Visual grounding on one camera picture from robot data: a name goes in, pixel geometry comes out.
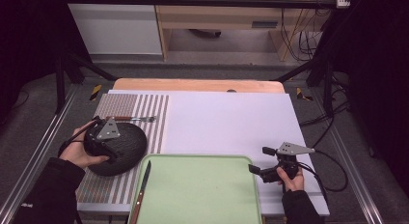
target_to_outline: person's left hand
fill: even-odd
[[[77,128],[74,131],[73,135],[76,134],[80,129],[82,129],[85,126],[86,125]],[[86,131],[78,135],[78,137],[76,137],[75,140],[73,140],[72,143],[70,143],[68,147],[66,147],[66,149],[60,155],[61,159],[68,160],[71,163],[83,169],[93,164],[102,163],[103,161],[109,159],[109,157],[106,155],[90,156],[85,152],[84,150],[85,132]]]

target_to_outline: green tray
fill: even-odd
[[[137,195],[151,169],[138,224],[261,223],[256,180],[245,156],[149,154],[141,162]],[[136,197],[129,220],[132,220]]]

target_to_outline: black sleeve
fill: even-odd
[[[324,223],[318,215],[308,194],[303,191],[292,192],[289,190],[283,196],[283,207],[287,224],[319,224]]]
[[[77,211],[75,190],[84,175],[84,170],[75,164],[50,158],[33,189],[21,203],[14,224],[72,224]]]

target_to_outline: black round object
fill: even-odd
[[[88,168],[97,175],[112,177],[122,174],[133,168],[145,155],[148,139],[145,132],[138,126],[129,123],[117,123],[121,136],[105,142],[105,145],[117,154],[117,159]]]

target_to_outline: gray striped surface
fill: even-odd
[[[95,115],[146,117],[156,116],[156,122],[131,122],[140,127],[148,137],[147,154],[160,154],[165,131],[169,96],[162,95],[110,95],[101,98]],[[89,169],[77,189],[78,203],[130,204],[135,193],[139,164],[115,177],[97,176]]]

